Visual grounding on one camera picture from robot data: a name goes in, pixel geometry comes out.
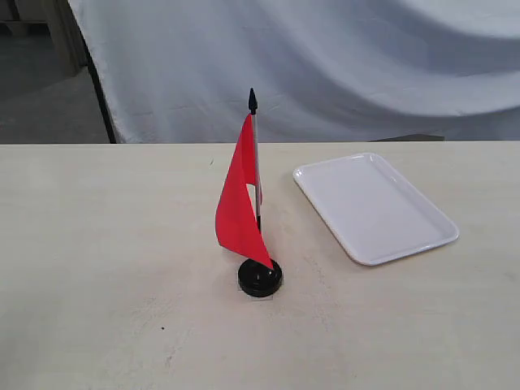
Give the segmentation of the red flag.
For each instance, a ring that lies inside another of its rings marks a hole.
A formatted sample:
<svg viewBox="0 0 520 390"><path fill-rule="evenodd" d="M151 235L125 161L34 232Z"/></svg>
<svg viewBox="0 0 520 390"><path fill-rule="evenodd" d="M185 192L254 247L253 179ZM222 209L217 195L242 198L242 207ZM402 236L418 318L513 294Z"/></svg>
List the red flag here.
<svg viewBox="0 0 520 390"><path fill-rule="evenodd" d="M248 190L253 185L255 194L262 196L254 130L258 101L252 89L248 108L216 209L215 233L220 246L272 270L274 265L254 212L262 201L252 201Z"/></svg>

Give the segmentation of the black round flag base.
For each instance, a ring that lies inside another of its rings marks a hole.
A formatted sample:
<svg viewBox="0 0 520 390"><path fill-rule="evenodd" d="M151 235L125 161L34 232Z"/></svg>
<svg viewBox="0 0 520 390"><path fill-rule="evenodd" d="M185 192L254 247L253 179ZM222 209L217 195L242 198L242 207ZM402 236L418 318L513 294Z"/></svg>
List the black round flag base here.
<svg viewBox="0 0 520 390"><path fill-rule="evenodd" d="M264 298L276 293L284 281L280 265L272 260L272 268L253 259L245 260L239 267L237 279L240 289L255 298Z"/></svg>

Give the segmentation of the white rectangular plastic tray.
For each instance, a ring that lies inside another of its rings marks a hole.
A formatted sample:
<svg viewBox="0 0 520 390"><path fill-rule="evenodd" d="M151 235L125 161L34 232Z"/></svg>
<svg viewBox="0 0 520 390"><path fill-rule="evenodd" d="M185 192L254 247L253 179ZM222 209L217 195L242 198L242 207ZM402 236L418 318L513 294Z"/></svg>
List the white rectangular plastic tray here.
<svg viewBox="0 0 520 390"><path fill-rule="evenodd" d="M457 225L373 153L311 163L293 179L350 258L378 266L450 244Z"/></svg>

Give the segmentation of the white backdrop cloth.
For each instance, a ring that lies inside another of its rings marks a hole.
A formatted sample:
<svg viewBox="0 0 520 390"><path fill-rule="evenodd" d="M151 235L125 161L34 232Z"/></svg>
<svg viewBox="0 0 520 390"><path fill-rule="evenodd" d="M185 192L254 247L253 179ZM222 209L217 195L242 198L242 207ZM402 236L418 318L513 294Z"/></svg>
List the white backdrop cloth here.
<svg viewBox="0 0 520 390"><path fill-rule="evenodd" d="M73 1L119 139L519 137L516 1Z"/></svg>

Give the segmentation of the black backdrop frame pole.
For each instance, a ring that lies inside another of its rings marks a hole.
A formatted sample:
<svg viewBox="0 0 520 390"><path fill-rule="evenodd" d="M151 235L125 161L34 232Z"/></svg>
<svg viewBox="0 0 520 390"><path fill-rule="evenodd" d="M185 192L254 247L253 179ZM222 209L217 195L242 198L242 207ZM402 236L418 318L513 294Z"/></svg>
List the black backdrop frame pole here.
<svg viewBox="0 0 520 390"><path fill-rule="evenodd" d="M76 22L76 25L77 25L77 28L79 31L79 35L80 35L80 39L82 41L82 45L83 45L83 49L84 49L85 57L86 57L86 67L88 69L89 76L90 76L90 79L93 84L93 89L94 89L95 96L97 99L97 104L98 104L98 107L99 107L99 110L100 110L100 113L102 116L102 122L103 122L105 130L106 130L106 135L107 135L108 141L110 144L117 144L118 138L116 136L116 131L115 131L113 120L111 118L109 106L107 105L106 95L102 88L102 82L99 78L98 70L93 61L91 51L89 49L87 41L85 40L85 35L79 24L79 19L76 15L76 12L74 11L74 7L73 7L74 1L68 1L67 3L71 9L72 16Z"/></svg>

